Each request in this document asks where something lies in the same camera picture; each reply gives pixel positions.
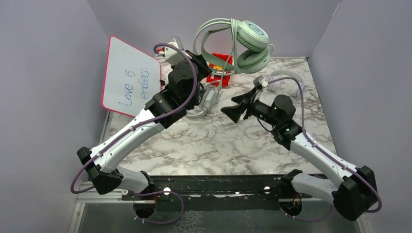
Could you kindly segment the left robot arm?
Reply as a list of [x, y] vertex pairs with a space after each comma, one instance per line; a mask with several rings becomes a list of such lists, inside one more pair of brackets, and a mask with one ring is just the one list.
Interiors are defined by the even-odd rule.
[[201, 104], [200, 81], [211, 71], [202, 55], [186, 51], [190, 60], [172, 65], [168, 84], [150, 99], [140, 113], [114, 136], [91, 149], [82, 147], [77, 155], [98, 194], [117, 188], [134, 192], [140, 199], [152, 195], [154, 183], [145, 171], [120, 166], [132, 151], [152, 136], [169, 128]]

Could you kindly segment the green headphones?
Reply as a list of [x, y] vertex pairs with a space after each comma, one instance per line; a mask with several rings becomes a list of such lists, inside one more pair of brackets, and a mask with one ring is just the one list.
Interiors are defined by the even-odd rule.
[[[205, 49], [208, 38], [221, 31], [231, 33], [231, 56], [233, 64], [229, 64], [209, 53]], [[275, 46], [269, 43], [269, 35], [256, 23], [234, 18], [213, 18], [203, 23], [197, 30], [192, 51], [200, 54], [212, 65], [217, 65], [233, 74], [253, 74], [264, 69], [270, 61]]]

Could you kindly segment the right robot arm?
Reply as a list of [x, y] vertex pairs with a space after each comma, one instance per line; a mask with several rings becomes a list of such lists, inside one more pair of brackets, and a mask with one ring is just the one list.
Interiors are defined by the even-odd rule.
[[295, 169], [281, 179], [280, 191], [284, 196], [308, 194], [330, 203], [350, 221], [357, 220], [378, 202], [373, 170], [351, 164], [317, 143], [294, 121], [296, 108], [289, 96], [278, 95], [272, 105], [267, 105], [259, 101], [258, 92], [252, 89], [231, 100], [235, 105], [223, 107], [221, 112], [233, 122], [254, 116], [270, 124], [278, 144], [305, 158], [326, 175], [326, 179], [320, 179]]

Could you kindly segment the grey white gaming headset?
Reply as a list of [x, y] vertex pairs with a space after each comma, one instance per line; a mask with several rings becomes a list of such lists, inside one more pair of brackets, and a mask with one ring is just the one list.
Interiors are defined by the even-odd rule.
[[186, 117], [189, 119], [196, 119], [206, 116], [210, 113], [211, 108], [217, 104], [222, 94], [222, 81], [212, 81], [202, 85], [202, 91], [200, 92], [202, 99], [198, 107], [200, 111], [197, 113], [187, 112]]

